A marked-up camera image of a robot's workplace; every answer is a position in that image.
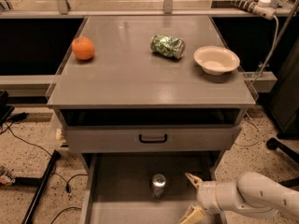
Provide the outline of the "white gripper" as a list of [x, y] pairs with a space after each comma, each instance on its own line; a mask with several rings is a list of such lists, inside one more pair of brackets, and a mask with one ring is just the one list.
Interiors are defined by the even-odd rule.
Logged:
[[197, 189], [197, 201], [201, 207], [190, 205], [181, 218], [180, 224], [197, 224], [205, 217], [206, 212], [214, 215], [222, 211], [238, 211], [241, 207], [241, 195], [235, 182], [204, 182], [191, 173], [186, 173], [185, 176]]

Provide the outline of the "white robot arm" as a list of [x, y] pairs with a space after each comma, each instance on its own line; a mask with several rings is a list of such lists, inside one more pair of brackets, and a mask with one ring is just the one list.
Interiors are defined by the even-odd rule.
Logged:
[[232, 211], [241, 216], [271, 218], [278, 211], [299, 218], [299, 192], [256, 172], [245, 172], [236, 181], [203, 181], [186, 173], [196, 188], [191, 204], [179, 224], [198, 224], [207, 215]]

